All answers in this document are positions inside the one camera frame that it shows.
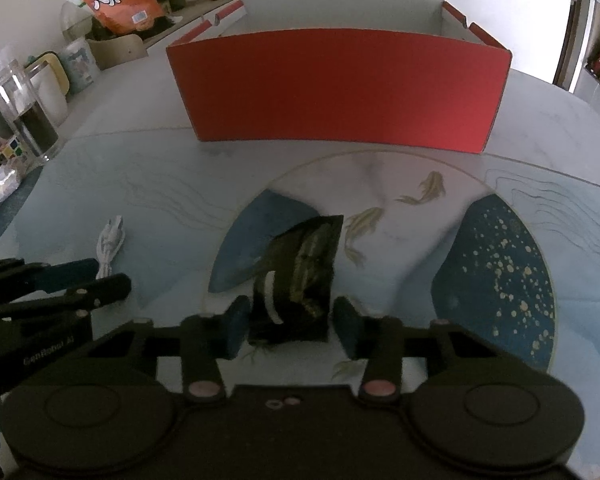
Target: black packet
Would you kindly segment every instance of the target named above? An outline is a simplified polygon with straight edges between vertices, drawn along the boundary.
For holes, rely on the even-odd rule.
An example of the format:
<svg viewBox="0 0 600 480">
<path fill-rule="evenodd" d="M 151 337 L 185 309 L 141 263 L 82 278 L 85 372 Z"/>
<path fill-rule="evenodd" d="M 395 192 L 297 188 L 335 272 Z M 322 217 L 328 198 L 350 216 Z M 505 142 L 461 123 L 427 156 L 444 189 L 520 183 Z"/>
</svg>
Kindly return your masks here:
<svg viewBox="0 0 600 480">
<path fill-rule="evenodd" d="M 342 215 L 318 216 L 270 241 L 253 285 L 251 345 L 327 341 L 343 221 Z"/>
</svg>

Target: goldfish illustration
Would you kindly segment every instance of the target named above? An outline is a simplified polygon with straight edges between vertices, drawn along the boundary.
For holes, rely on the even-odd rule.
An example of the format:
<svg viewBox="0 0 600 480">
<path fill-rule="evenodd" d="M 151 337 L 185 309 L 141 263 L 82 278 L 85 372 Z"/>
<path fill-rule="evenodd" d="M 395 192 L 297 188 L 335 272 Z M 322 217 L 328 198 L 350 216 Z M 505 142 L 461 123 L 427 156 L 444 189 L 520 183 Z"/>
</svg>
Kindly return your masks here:
<svg viewBox="0 0 600 480">
<path fill-rule="evenodd" d="M 413 196 L 402 195 L 400 198 L 396 198 L 396 201 L 409 205 L 422 205 L 445 195 L 446 191 L 442 174 L 438 171 L 429 173 L 426 179 L 420 183 L 420 189 L 422 190 L 422 197 L 414 198 Z"/>
<path fill-rule="evenodd" d="M 354 240 L 363 235 L 371 234 L 376 230 L 378 222 L 384 215 L 384 209 L 381 207 L 370 207 L 362 213 L 350 216 L 347 219 L 346 231 L 344 235 L 344 253 L 356 267 L 361 267 L 365 262 L 365 255 L 352 247 Z"/>
</svg>

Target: dark liquid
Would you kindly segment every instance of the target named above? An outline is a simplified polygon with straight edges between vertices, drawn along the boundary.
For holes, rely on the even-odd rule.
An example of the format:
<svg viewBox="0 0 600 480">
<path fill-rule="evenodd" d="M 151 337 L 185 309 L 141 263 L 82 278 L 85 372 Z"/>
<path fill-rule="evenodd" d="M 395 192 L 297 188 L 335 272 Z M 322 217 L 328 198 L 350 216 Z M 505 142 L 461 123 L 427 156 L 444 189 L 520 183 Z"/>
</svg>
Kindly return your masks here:
<svg viewBox="0 0 600 480">
<path fill-rule="evenodd" d="M 24 110 L 13 122 L 18 131 L 24 134 L 25 140 L 31 138 L 36 142 L 41 151 L 41 153 L 34 153 L 36 156 L 46 153 L 58 140 L 56 129 L 38 102 Z"/>
</svg>

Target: circular pad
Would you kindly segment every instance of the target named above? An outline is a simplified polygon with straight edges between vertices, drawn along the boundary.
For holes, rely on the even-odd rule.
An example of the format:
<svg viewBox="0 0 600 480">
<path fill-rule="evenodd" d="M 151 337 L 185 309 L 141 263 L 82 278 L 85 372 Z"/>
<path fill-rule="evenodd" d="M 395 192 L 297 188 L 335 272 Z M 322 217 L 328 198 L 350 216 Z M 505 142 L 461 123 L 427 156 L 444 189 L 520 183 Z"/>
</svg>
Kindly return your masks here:
<svg viewBox="0 0 600 480">
<path fill-rule="evenodd" d="M 0 414 L 17 454 L 58 472 L 97 472 L 150 452 L 174 417 L 171 395 L 116 360 L 59 362 L 14 389 Z"/>
<path fill-rule="evenodd" d="M 484 361 L 422 384 L 403 406 L 409 424 L 435 451 L 471 470 L 531 472 L 560 462 L 584 425 L 578 397 L 517 360 Z"/>
</svg>

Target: bottle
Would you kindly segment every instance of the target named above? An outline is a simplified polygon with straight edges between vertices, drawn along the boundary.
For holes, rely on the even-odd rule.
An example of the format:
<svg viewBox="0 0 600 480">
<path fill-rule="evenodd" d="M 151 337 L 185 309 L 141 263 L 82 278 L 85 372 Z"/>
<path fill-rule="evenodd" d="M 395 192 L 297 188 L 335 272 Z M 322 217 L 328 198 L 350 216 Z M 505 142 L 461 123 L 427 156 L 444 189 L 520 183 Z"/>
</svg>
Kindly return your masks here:
<svg viewBox="0 0 600 480">
<path fill-rule="evenodd" d="M 60 29 L 67 43 L 91 31 L 93 13 L 83 0 L 66 0 L 60 9 Z"/>
</svg>

